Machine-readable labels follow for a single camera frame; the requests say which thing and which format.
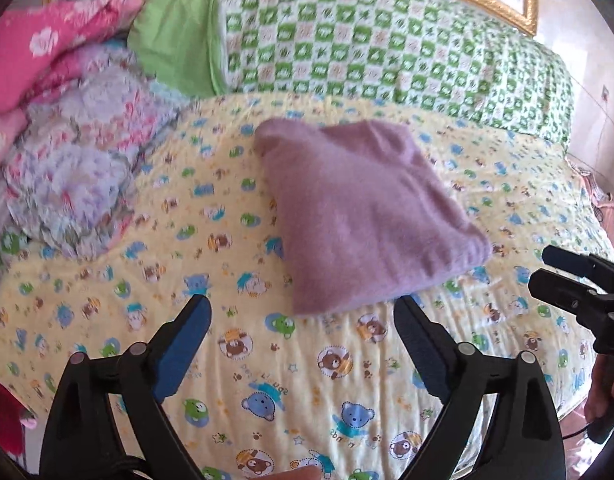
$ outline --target green checkered pillow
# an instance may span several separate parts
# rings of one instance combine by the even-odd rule
[[[568,141],[562,60],[456,0],[226,0],[235,92],[295,91],[417,105]]]

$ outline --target yellow bedsheet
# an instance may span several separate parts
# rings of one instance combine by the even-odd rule
[[[501,356],[535,352],[559,415],[580,402],[591,335],[526,286],[550,242],[614,260],[562,150],[416,108],[293,94],[199,104],[143,167],[136,221],[105,256],[42,259],[32,246],[16,261],[0,288],[0,381],[46,416],[71,353],[122,352],[203,293],[210,332],[164,408],[206,476],[255,478],[313,463],[326,479],[397,478],[440,403],[415,373],[391,303],[292,319],[281,220],[252,152],[255,128],[273,116],[407,123],[494,248],[485,267],[417,300],[457,340]],[[121,399],[115,404],[130,439]],[[486,399],[459,471],[476,458],[491,410]]]

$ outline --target green pillowcase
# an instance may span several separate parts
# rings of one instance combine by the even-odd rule
[[[219,0],[145,0],[128,38],[143,70],[189,96],[227,93],[218,7]]]

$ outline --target blue gripper pad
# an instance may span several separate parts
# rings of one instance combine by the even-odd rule
[[[445,404],[451,395],[449,379],[456,361],[456,343],[442,325],[432,323],[410,296],[396,301],[396,331],[414,362],[429,394]]]
[[[156,365],[157,382],[152,388],[153,396],[160,404],[166,397],[178,391],[180,383],[185,378],[192,359],[203,342],[205,334],[212,322],[212,307],[204,296],[193,296],[185,309],[193,307],[188,318],[178,329],[169,347],[163,352]]]

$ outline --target pink blanket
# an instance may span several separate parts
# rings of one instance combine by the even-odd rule
[[[404,125],[272,119],[255,148],[276,198],[296,314],[397,298],[490,255]]]

